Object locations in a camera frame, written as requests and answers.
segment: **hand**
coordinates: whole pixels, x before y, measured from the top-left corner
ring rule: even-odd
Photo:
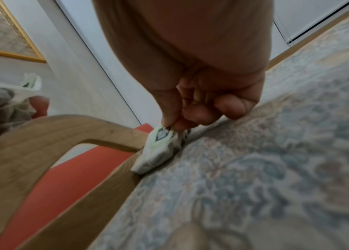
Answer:
[[[259,101],[271,50],[272,0],[94,0],[124,67],[182,131]]]

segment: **orange seat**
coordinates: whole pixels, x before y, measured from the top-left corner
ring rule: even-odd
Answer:
[[[151,132],[149,124],[136,128]],[[97,146],[51,168],[0,235],[0,250],[14,250],[102,182],[133,153]]]

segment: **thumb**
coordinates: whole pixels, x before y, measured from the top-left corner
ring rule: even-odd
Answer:
[[[162,110],[162,126],[170,127],[180,118],[183,103],[180,92],[177,88],[170,90],[151,91],[152,96],[157,101]]]

